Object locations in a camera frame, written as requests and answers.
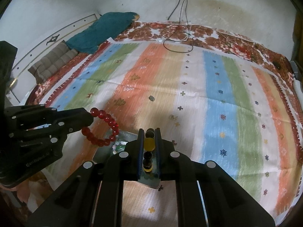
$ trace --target blue snowflake pattern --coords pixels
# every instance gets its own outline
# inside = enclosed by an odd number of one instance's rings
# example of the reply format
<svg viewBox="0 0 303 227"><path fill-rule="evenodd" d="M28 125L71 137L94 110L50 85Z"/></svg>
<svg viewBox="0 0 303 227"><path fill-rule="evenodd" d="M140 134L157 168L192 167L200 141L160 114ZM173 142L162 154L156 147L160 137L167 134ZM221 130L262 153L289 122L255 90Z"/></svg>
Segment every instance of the blue snowflake pattern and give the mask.
<svg viewBox="0 0 303 227"><path fill-rule="evenodd" d="M226 156L227 151L225 149L221 149L220 150L220 155L222 155L222 157Z"/></svg>

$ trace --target red bead bracelet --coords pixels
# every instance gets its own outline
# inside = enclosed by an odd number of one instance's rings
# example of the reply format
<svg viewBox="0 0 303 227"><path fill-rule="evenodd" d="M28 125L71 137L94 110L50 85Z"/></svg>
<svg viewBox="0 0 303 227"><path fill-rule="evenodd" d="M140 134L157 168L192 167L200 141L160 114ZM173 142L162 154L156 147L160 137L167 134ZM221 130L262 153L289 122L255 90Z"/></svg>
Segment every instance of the red bead bracelet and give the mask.
<svg viewBox="0 0 303 227"><path fill-rule="evenodd" d="M93 133L91 133L91 130L88 127L83 127L81 129L81 132L84 136L86 136L86 139L93 145L98 145L99 147L108 146L111 142L114 142L116 140L115 136L119 134L119 125L112 118L112 116L110 114L107 114L104 110L99 110L96 107L93 107L90 113L94 118L98 117L101 120L107 122L107 124L112 129L112 135L110 135L109 138L105 140L98 139L93 135Z"/></svg>

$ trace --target striped blanket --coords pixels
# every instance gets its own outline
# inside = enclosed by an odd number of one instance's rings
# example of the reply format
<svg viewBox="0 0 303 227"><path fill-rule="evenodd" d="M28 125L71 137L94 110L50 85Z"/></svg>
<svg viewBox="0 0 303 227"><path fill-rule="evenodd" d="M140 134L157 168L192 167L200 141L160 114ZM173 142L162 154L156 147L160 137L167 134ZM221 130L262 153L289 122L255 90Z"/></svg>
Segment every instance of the striped blanket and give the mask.
<svg viewBox="0 0 303 227"><path fill-rule="evenodd" d="M277 77L234 55L198 47L174 53L157 42L106 42L41 103L58 110L104 109L132 133L159 127L162 138L192 160L216 161L277 224L301 195L302 125ZM95 119L91 130L103 138L108 126ZM43 170L52 188L97 149L81 132L69 135L63 157ZM177 226L174 182L162 187L125 182L123 226Z"/></svg>

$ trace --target white wall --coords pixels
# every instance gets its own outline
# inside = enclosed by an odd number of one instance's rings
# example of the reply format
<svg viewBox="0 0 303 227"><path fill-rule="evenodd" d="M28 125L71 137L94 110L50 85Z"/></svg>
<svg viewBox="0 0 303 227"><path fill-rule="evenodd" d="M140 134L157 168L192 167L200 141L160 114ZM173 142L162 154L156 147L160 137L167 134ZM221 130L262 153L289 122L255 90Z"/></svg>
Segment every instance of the white wall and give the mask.
<svg viewBox="0 0 303 227"><path fill-rule="evenodd" d="M141 21L164 21L178 0L94 0L98 11L133 11ZM178 11L172 20L178 20ZM291 57L295 8L289 0L189 0L191 23L245 35Z"/></svg>
<svg viewBox="0 0 303 227"><path fill-rule="evenodd" d="M0 19L0 40L20 53L56 25L93 10L93 0L12 0Z"/></svg>

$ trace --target blue stripe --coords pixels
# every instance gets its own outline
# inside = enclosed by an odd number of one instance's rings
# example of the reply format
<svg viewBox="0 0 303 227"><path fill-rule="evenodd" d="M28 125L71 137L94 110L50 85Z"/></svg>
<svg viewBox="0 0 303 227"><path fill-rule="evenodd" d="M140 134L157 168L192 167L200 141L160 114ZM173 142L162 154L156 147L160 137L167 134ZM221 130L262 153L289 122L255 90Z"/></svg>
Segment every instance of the blue stripe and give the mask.
<svg viewBox="0 0 303 227"><path fill-rule="evenodd" d="M68 88L61 93L61 96L52 103L52 107L57 108L58 111L64 110L85 82L90 79L97 69L99 69L100 65L106 62L122 46L123 44L112 44L104 53L91 62L85 69L83 69L82 73L69 84Z"/></svg>
<svg viewBox="0 0 303 227"><path fill-rule="evenodd" d="M213 160L229 175L236 178L239 166L238 128L237 106L233 90L221 56L211 52L204 52L203 55L208 108L204 128L205 144L202 149L201 162L205 163L207 160ZM224 138L220 136L222 132L225 134Z"/></svg>

